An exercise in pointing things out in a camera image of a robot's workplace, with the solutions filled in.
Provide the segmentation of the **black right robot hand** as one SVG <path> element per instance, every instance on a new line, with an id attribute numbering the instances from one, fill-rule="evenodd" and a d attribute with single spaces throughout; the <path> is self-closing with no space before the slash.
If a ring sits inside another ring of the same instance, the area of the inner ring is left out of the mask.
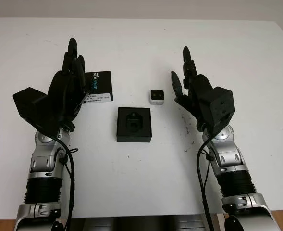
<path id="1" fill-rule="evenodd" d="M 171 81 L 175 93 L 175 101 L 190 112 L 197 120 L 197 130 L 202 132 L 206 128 L 206 122 L 200 108 L 200 98 L 208 90 L 212 89 L 208 79 L 197 73 L 194 60 L 191 58 L 190 50 L 187 46 L 183 49 L 183 83 L 178 75 L 172 71 Z"/>

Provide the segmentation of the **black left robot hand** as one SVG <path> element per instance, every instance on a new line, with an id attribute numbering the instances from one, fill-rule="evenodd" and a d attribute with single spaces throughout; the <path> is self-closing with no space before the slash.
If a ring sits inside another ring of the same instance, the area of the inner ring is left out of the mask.
<path id="1" fill-rule="evenodd" d="M 48 90 L 55 118 L 63 129 L 74 131 L 73 120 L 89 93 L 85 60 L 82 55 L 78 55 L 76 40 L 70 38 L 62 69 L 56 72 Z"/>

